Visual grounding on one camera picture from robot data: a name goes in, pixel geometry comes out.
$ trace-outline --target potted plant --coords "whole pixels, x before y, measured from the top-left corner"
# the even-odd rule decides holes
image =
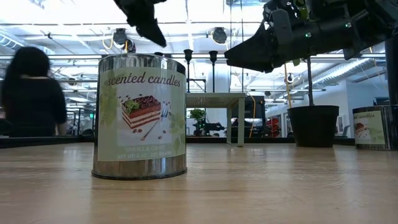
[[[194,135],[199,136],[200,135],[200,123],[203,119],[206,117],[206,111],[202,109],[193,109],[190,111],[190,118],[195,119],[197,121],[196,123],[196,131],[194,132]]]
[[[333,147],[338,106],[315,106],[312,95],[311,59],[307,59],[308,68],[308,106],[287,110],[296,146]]]

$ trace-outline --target wooden table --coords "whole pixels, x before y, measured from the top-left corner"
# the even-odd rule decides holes
[[[398,223],[398,152],[189,144],[187,174],[148,181],[94,178],[92,153],[0,149],[0,223]]]
[[[187,93],[187,108],[226,108],[226,142],[232,144],[232,109],[238,105],[238,143],[244,144],[244,101],[245,93]]]

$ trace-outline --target green plant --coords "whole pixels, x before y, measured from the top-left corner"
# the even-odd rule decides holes
[[[203,118],[205,118],[205,116],[206,116],[205,110],[195,108],[190,111],[190,118],[193,118],[196,121],[202,120]]]

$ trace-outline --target ceiling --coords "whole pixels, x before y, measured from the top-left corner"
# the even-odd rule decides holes
[[[163,52],[181,54],[192,49],[196,54],[207,54],[217,50],[222,57],[225,50],[250,38],[262,21],[260,0],[168,0],[155,6],[155,16],[167,39],[167,47],[162,48],[139,37],[134,28],[126,24],[126,16],[113,0],[1,0],[0,1],[0,40],[6,35],[24,45],[45,47],[55,55],[118,54],[121,49],[112,46],[110,39],[117,28],[126,28],[128,36],[134,41],[137,53],[153,54]],[[223,27],[227,33],[226,44],[220,45],[211,38],[215,27]],[[12,55],[13,50],[0,46],[1,55]],[[53,73],[57,78],[76,78],[96,80],[98,60],[53,61]],[[313,63],[313,69],[325,68],[330,63]],[[211,73],[209,60],[193,60],[191,77],[203,78]],[[255,88],[283,88],[284,67],[272,73],[263,74],[241,68],[230,68],[220,59],[216,64],[218,73],[232,74],[231,89],[240,89],[242,75],[244,86]],[[296,78],[306,76],[307,65],[287,64],[287,72]],[[84,89],[95,85],[79,84]],[[87,94],[91,100],[95,94]]]

